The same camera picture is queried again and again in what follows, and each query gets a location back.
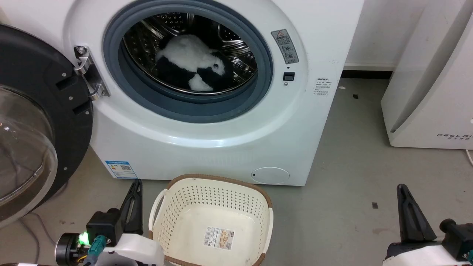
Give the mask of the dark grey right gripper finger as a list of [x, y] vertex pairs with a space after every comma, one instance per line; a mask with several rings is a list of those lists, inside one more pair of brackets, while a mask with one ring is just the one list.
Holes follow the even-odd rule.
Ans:
[[436, 234], [407, 185], [397, 185], [397, 201], [401, 242], [434, 242], [436, 240]]

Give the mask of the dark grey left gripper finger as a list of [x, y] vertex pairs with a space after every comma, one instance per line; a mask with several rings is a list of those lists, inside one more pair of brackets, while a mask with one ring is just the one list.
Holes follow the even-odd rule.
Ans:
[[132, 182], [120, 207], [120, 222], [124, 233], [142, 235], [143, 229], [143, 183], [136, 179]]

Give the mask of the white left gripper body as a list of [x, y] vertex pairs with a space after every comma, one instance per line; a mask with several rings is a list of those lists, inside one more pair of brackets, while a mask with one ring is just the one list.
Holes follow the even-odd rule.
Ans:
[[164, 251], [157, 241], [124, 233], [116, 246], [106, 247], [98, 266], [164, 266]]

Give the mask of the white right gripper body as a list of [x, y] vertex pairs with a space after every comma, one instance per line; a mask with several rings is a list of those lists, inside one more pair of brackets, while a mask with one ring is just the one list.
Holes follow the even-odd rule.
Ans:
[[465, 253], [457, 260], [442, 241], [425, 243], [392, 243], [387, 249], [383, 266], [471, 266], [472, 241], [463, 247]]

